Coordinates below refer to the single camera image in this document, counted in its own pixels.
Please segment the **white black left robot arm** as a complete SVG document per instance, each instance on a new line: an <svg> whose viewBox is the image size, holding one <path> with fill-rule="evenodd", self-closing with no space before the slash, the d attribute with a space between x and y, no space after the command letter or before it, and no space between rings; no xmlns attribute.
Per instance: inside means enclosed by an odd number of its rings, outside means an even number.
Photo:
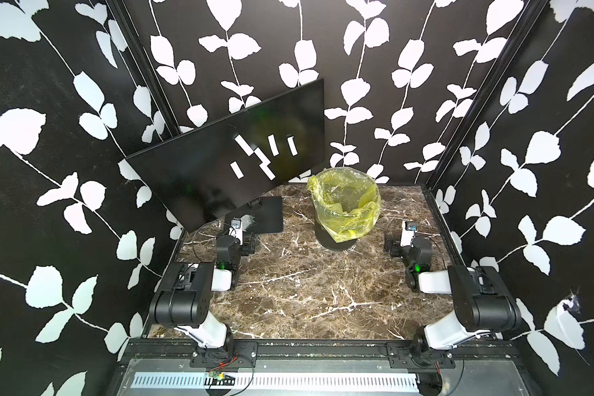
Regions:
<svg viewBox="0 0 594 396"><path fill-rule="evenodd" d="M221 235L216 240L214 261L169 265L150 303L150 320L178 330L202 348L229 351L233 335L228 325L210 312L211 298L215 292L238 285L242 259L255 249L252 235L242 239Z"/></svg>

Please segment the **black mesh waste bin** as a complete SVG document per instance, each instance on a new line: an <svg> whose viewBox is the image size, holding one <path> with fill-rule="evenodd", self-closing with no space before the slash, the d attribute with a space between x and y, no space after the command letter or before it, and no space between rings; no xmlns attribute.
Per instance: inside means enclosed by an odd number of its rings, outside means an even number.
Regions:
<svg viewBox="0 0 594 396"><path fill-rule="evenodd" d="M318 217L314 218L314 232L315 237L321 246L335 252L346 251L352 248L357 242L356 239L351 239L342 243L337 243L328 231L326 231L325 227L320 224Z"/></svg>

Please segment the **black front mounting rail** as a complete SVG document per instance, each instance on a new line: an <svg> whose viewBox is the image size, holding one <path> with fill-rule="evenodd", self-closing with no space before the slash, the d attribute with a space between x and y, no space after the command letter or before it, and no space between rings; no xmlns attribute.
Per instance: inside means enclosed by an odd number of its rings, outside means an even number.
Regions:
<svg viewBox="0 0 594 396"><path fill-rule="evenodd" d="M235 341L258 343L257 359L290 358L339 358L339 359L388 359L386 343L410 342L409 340L305 340L305 339L236 339ZM191 339L138 338L129 341L121 361L127 363L135 358L188 359L202 348Z"/></svg>

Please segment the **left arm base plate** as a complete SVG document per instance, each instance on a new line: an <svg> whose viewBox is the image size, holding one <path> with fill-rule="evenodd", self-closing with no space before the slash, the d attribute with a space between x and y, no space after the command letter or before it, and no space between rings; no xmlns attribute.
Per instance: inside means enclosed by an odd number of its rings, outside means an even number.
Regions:
<svg viewBox="0 0 594 396"><path fill-rule="evenodd" d="M210 371L254 368L257 360L258 343L237 340L233 345L222 348L199 348L191 358L191 368Z"/></svg>

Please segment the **black flat monitor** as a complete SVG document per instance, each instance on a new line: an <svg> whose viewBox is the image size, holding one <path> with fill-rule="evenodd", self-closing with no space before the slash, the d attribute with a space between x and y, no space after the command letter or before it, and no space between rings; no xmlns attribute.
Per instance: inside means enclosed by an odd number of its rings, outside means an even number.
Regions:
<svg viewBox="0 0 594 396"><path fill-rule="evenodd" d="M260 148L275 174L269 180L258 157L246 153L234 138L241 135L253 150ZM267 137L274 135L274 157ZM287 142L295 137L292 156ZM134 153L128 164L188 231L223 219L252 216L248 233L277 234L284 229L283 201L267 193L325 160L324 82L290 89L192 132ZM230 164L244 177L237 179Z"/></svg>

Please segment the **yellow plastic bin liner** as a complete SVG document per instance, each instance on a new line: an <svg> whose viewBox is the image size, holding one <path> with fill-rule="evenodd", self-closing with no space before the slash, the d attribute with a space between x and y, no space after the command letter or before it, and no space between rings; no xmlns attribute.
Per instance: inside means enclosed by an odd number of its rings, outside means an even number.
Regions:
<svg viewBox="0 0 594 396"><path fill-rule="evenodd" d="M355 168L337 167L307 182L316 217L337 243L359 239L376 226L382 201L376 180Z"/></svg>

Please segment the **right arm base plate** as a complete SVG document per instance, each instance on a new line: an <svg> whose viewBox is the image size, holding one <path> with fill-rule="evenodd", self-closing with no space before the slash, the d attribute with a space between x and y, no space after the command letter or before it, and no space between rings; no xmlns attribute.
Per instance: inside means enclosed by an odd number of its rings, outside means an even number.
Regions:
<svg viewBox="0 0 594 396"><path fill-rule="evenodd" d="M392 369L420 372L455 368L454 360L449 358L445 351L423 349L410 342L386 343L386 351Z"/></svg>

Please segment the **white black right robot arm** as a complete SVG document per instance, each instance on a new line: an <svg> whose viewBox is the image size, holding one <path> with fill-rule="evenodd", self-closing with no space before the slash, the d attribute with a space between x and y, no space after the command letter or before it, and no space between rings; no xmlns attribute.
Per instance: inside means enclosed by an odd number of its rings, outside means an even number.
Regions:
<svg viewBox="0 0 594 396"><path fill-rule="evenodd" d="M494 267L448 266L433 272L432 241L421 237L412 238L407 245L387 238L384 251L402 260L410 290L452 298L450 313L417 332L412 342L417 355L450 351L472 338L520 326L516 299Z"/></svg>

